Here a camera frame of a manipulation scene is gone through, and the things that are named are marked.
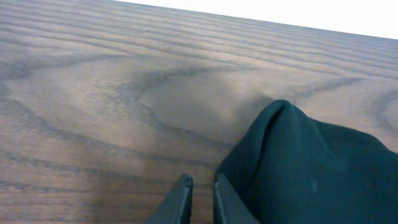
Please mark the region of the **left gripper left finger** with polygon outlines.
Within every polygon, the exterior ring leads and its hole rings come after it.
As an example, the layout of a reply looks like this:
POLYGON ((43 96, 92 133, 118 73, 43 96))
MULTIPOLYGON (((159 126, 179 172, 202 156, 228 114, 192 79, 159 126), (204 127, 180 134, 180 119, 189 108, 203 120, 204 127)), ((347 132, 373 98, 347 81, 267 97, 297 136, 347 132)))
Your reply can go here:
POLYGON ((192 197, 193 177, 190 174, 182 174, 146 224, 190 224, 192 197))

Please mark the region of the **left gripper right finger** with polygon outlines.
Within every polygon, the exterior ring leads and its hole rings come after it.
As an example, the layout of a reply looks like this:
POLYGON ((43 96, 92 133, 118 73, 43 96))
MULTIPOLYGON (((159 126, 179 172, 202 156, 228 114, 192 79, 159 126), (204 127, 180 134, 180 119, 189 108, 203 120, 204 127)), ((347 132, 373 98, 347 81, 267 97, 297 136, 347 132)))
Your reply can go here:
POLYGON ((260 224, 245 206, 224 174, 215 177, 213 191, 213 223, 260 224))

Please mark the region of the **black t-shirt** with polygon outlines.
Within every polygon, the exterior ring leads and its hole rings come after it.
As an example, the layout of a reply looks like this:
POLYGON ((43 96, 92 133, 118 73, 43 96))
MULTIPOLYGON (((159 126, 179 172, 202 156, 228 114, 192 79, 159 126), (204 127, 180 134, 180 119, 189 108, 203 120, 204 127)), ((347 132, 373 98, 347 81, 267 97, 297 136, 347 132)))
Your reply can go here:
POLYGON ((259 113, 218 172, 261 223, 397 224, 397 154, 285 100, 259 113))

